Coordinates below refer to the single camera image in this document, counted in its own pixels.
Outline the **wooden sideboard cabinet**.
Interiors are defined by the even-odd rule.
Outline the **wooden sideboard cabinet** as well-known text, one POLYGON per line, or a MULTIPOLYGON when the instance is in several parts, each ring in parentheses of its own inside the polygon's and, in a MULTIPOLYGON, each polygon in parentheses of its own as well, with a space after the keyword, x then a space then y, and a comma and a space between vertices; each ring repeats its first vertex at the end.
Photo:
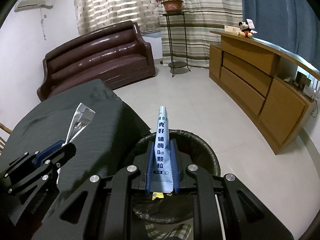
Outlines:
POLYGON ((225 31, 210 45, 209 77, 246 113, 275 154, 296 139, 310 116, 319 116, 319 85, 310 92, 306 75, 319 70, 280 46, 225 31))

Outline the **black metal plant stand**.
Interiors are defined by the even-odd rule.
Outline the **black metal plant stand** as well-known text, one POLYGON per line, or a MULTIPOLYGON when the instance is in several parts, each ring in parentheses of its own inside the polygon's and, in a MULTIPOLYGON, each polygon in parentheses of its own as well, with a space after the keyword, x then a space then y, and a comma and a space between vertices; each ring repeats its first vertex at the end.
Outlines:
POLYGON ((166 20, 170 61, 168 67, 171 77, 175 77, 177 70, 185 68, 191 71, 188 59, 188 39, 185 14, 182 11, 166 12, 166 20))

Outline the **small cardboard box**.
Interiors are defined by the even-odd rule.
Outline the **small cardboard box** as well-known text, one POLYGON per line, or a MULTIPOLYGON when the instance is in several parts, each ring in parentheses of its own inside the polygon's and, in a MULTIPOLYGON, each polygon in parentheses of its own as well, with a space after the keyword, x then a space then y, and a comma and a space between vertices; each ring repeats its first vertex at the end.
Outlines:
POLYGON ((233 35, 238 35, 241 30, 239 27, 225 25, 224 31, 233 35))

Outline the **dark red leather sofa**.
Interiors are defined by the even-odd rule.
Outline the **dark red leather sofa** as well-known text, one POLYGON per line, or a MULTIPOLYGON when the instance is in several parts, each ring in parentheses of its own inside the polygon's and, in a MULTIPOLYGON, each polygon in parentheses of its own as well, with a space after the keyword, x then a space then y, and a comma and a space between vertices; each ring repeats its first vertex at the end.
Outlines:
POLYGON ((156 75, 151 44, 132 21, 80 35, 48 52, 42 63, 41 101, 95 79, 117 89, 156 75))

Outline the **yellow wrapper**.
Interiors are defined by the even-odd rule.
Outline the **yellow wrapper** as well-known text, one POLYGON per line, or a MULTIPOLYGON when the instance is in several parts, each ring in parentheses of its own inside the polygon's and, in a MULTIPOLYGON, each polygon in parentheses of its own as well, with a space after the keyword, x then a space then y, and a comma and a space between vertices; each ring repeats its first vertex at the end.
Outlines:
POLYGON ((164 198, 163 192, 153 192, 152 193, 152 200, 155 200, 156 198, 163 199, 164 198))

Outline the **light blue stick sachet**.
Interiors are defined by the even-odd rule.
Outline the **light blue stick sachet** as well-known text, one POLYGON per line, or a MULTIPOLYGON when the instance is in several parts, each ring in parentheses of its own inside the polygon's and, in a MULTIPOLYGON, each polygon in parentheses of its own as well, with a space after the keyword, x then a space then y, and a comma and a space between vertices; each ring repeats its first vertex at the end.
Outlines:
POLYGON ((165 106, 159 108, 154 159, 152 167, 151 191, 171 193, 174 183, 170 160, 169 121, 165 106))

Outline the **black woven trash bin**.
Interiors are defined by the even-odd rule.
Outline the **black woven trash bin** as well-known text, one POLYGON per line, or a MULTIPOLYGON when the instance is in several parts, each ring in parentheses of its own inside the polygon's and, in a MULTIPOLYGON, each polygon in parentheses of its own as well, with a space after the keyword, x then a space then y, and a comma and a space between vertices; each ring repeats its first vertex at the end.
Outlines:
MULTIPOLYGON (((169 139, 176 140, 176 158, 179 158, 179 153, 187 154, 191 163, 204 168, 209 174, 221 174, 218 158, 201 137, 185 130, 170 129, 169 139)), ((172 196, 165 196, 160 200, 145 197, 135 201, 133 211, 139 218, 148 223, 164 225, 176 224, 193 217, 193 197, 184 190, 190 178, 180 169, 174 172, 173 178, 180 180, 178 193, 174 192, 172 196)))

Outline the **mickey mouse plush toy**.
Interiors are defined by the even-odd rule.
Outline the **mickey mouse plush toy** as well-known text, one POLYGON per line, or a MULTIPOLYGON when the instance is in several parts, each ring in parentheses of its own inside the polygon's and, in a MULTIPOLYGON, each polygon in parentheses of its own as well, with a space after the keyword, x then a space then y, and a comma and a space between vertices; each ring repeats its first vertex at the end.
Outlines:
POLYGON ((247 37, 252 38, 254 34, 257 34, 257 32, 249 27, 249 24, 247 22, 239 22, 240 31, 238 32, 238 35, 240 37, 247 37))

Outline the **white air conditioner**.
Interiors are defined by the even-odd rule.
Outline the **white air conditioner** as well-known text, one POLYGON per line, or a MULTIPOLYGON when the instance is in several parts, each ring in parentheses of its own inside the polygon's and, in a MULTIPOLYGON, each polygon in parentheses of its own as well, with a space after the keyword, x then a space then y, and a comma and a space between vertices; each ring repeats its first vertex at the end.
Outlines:
POLYGON ((41 8, 52 9, 53 5, 48 4, 46 0, 18 0, 14 6, 14 12, 41 8))

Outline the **striped beige curtain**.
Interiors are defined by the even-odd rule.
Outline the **striped beige curtain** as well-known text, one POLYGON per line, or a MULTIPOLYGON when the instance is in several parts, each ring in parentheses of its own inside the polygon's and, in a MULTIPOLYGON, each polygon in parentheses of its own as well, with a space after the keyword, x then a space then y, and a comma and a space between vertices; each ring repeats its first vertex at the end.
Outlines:
MULTIPOLYGON (((183 2, 182 11, 187 26, 189 66, 207 68, 209 47, 220 41, 214 31, 242 21, 242 0, 187 0, 183 2)), ((170 53, 164 8, 160 8, 159 13, 163 62, 168 64, 170 53)))

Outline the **potted plant terracotta pot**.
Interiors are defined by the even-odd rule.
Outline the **potted plant terracotta pot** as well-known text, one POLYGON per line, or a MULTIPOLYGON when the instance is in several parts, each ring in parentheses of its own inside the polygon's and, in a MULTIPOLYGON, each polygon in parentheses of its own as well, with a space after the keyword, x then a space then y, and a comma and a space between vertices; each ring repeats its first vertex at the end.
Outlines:
POLYGON ((183 2, 187 0, 156 0, 163 5, 167 14, 182 12, 183 2))

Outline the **silver foil torn wrapper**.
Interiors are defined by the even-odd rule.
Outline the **silver foil torn wrapper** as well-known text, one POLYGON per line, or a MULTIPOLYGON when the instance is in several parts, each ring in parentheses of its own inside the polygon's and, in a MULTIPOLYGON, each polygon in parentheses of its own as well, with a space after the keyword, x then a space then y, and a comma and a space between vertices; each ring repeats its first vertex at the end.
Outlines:
POLYGON ((91 123, 94 116, 94 110, 87 107, 83 103, 79 103, 71 120, 67 137, 65 139, 65 144, 63 146, 73 142, 76 137, 91 123))

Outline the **blue curtain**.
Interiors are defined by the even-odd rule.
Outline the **blue curtain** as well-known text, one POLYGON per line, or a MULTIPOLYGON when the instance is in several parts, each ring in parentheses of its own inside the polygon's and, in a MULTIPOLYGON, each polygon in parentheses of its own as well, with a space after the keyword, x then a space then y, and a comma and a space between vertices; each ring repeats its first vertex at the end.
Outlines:
POLYGON ((256 37, 293 52, 319 69, 319 19, 307 0, 242 0, 256 37))

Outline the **patterned beige curtain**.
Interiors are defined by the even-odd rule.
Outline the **patterned beige curtain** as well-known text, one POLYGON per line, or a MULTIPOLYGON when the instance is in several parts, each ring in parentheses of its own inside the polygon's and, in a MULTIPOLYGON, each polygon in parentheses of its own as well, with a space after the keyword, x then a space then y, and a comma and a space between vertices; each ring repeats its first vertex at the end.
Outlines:
POLYGON ((156 0, 74 0, 74 6, 80 35, 125 21, 146 34, 160 29, 156 0))

